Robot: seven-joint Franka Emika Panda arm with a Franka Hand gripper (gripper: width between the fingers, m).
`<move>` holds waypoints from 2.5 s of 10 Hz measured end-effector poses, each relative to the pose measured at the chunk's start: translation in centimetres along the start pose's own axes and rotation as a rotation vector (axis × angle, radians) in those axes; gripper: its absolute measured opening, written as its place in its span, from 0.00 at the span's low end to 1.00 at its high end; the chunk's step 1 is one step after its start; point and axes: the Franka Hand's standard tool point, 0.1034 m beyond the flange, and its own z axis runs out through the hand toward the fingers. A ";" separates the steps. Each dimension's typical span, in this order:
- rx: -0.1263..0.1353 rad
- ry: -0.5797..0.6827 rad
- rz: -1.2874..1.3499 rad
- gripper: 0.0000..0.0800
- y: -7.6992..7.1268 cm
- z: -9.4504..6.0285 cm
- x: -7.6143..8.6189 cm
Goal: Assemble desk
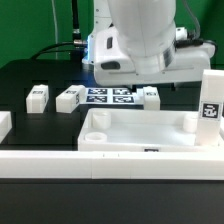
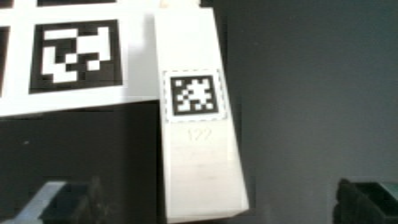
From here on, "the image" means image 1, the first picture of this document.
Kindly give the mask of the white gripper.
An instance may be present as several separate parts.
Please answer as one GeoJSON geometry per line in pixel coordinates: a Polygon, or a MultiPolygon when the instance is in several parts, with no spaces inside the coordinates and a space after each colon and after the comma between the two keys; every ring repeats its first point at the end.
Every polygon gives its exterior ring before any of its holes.
{"type": "Polygon", "coordinates": [[[121,51],[118,31],[112,27],[96,36],[94,78],[101,86],[199,81],[203,71],[210,67],[213,55],[214,47],[207,43],[179,49],[175,47],[174,59],[168,67],[155,74],[140,75],[130,57],[121,51]]]}

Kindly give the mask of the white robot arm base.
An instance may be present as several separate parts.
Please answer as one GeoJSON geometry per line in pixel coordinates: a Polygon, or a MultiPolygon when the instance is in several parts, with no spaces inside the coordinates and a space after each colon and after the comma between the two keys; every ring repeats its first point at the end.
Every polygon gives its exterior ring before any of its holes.
{"type": "Polygon", "coordinates": [[[83,66],[87,69],[92,69],[94,67],[94,47],[96,34],[104,29],[109,28],[112,24],[108,0],[93,0],[93,6],[93,30],[88,35],[85,56],[82,59],[83,66]]]}

